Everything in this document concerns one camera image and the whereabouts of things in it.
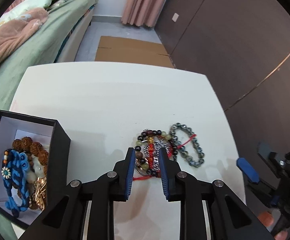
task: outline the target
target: black box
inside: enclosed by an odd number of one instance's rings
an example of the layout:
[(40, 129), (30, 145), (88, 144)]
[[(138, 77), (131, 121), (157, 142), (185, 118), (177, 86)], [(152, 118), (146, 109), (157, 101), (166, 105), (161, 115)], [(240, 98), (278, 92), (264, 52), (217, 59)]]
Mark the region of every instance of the black box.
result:
[[(12, 148), (14, 139), (24, 136), (33, 136), (33, 141), (50, 144), (46, 176), (47, 204), (49, 200), (57, 197), (60, 189), (66, 186), (71, 140), (57, 120), (0, 110), (0, 213), (14, 224), (26, 229), (41, 211), (27, 209), (25, 212), (20, 212), (18, 218), (13, 217), (11, 211), (5, 207), (8, 195), (1, 174), (4, 151)], [(16, 194), (14, 197), (16, 201), (17, 191), (13, 190), (13, 197)]]

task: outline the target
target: table top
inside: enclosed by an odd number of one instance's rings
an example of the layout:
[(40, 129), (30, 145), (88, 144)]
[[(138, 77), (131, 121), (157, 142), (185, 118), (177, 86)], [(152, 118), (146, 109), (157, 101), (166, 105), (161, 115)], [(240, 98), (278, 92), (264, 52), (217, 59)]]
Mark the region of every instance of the table top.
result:
[[(186, 124), (206, 156), (200, 168), (178, 156), (181, 169), (199, 180), (223, 180), (245, 202), (232, 132), (205, 75), (118, 62), (38, 65), (26, 70), (10, 110), (60, 122), (72, 140), (68, 183), (111, 171), (144, 129)], [(198, 159), (191, 145), (186, 150)], [(114, 203), (115, 239), (179, 239), (179, 223), (180, 203), (166, 201), (158, 178), (134, 181), (129, 200)]]

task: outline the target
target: floor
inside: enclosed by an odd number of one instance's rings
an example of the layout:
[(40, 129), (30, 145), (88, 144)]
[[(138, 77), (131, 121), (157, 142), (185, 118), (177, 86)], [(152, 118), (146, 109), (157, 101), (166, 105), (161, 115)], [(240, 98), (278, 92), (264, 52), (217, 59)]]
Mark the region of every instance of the floor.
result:
[(154, 29), (122, 25), (121, 23), (92, 22), (85, 32), (75, 61), (94, 61), (101, 36), (114, 36), (161, 43)]

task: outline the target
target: dark brown panel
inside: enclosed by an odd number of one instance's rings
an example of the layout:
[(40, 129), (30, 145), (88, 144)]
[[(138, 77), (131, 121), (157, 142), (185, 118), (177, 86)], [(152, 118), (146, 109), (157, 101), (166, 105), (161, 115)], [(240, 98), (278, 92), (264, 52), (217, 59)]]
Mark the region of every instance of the dark brown panel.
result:
[[(203, 0), (167, 0), (155, 30), (169, 54), (172, 53)], [(174, 13), (179, 14), (176, 22)]]
[(276, 0), (205, 0), (172, 53), (207, 75), (224, 109), (290, 52), (290, 16)]
[(258, 142), (265, 141), (276, 152), (290, 151), (290, 58), (279, 71), (225, 113), (239, 155), (245, 157), (263, 179), (276, 186), (277, 178), (257, 156), (256, 147)]

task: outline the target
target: silver bolt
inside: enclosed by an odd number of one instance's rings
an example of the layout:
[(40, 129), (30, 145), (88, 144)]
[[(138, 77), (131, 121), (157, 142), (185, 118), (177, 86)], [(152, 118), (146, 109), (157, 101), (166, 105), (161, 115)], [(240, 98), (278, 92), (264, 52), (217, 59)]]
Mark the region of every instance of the silver bolt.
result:
[(78, 185), (79, 185), (79, 181), (78, 180), (72, 180), (71, 187), (77, 187)]
[(180, 172), (177, 173), (177, 176), (180, 177), (180, 178), (186, 178), (187, 173), (184, 172), (184, 171), (180, 171)]
[(215, 180), (214, 184), (216, 187), (223, 187), (224, 186), (224, 182), (221, 181), (220, 179)]
[(109, 177), (109, 178), (114, 178), (114, 177), (116, 177), (116, 175), (117, 175), (117, 173), (115, 171), (110, 171), (107, 173), (107, 177)]

